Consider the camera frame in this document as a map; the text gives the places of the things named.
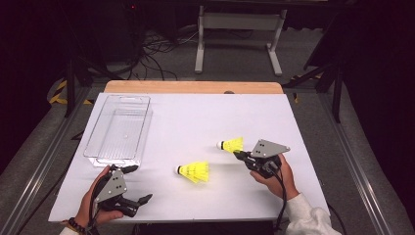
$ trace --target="white sleeve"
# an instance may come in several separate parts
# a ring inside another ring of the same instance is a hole
[[[330,216],[321,208],[312,208],[303,194],[287,202],[286,212],[290,219],[286,234],[336,234]]]
[[[65,227],[64,230],[62,230],[62,232],[59,235],[79,235],[79,233],[71,230],[68,227]]]

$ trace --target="clear plastic container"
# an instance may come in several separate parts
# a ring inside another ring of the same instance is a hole
[[[152,114],[150,97],[108,96],[84,156],[104,165],[140,166]]]

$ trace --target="yellow shuttlecock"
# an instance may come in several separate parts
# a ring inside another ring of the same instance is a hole
[[[216,147],[220,150],[228,151],[231,154],[240,152],[244,150],[244,138],[239,137],[236,139],[219,141],[217,142]]]
[[[194,183],[198,183],[200,180],[208,182],[208,162],[195,162],[180,165],[177,168],[176,173],[185,176]]]

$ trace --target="bracelet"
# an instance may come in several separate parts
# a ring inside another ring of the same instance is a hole
[[[75,218],[72,217],[68,220],[69,225],[76,230],[79,234],[85,234],[85,228],[75,222]]]

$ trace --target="hand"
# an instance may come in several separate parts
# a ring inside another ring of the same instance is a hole
[[[278,174],[280,177],[281,173],[283,175],[283,183],[287,192],[287,200],[290,200],[296,197],[299,194],[299,191],[297,190],[294,183],[293,171],[291,170],[290,165],[287,163],[285,157],[282,154],[278,156],[281,160],[281,170],[278,172]],[[276,177],[265,179],[256,171],[251,171],[251,176],[256,180],[256,182],[264,184],[266,187],[268,187],[271,193],[275,194],[279,198],[283,198],[283,188],[281,187],[281,184]]]
[[[86,228],[89,222],[89,205],[92,198],[92,192],[94,191],[95,185],[97,184],[98,180],[106,175],[110,171],[110,166],[107,165],[104,170],[97,176],[97,178],[92,183],[91,187],[89,188],[88,192],[83,196],[82,202],[79,207],[79,211],[75,217],[75,222],[80,226]],[[121,218],[123,217],[123,213],[121,211],[103,211],[99,210],[97,215],[97,225],[106,223],[110,220]]]

